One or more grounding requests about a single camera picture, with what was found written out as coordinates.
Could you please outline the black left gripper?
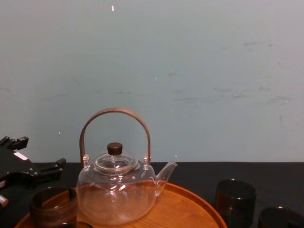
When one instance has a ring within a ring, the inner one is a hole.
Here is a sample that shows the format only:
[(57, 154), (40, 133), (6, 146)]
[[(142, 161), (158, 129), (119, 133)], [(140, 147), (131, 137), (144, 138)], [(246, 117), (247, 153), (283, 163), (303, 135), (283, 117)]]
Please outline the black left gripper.
[(27, 147), (29, 138), (18, 139), (3, 137), (0, 140), (0, 190), (15, 185), (36, 187), (37, 185), (57, 181), (60, 179), (66, 165), (66, 159), (38, 167), (24, 155), (14, 150)]

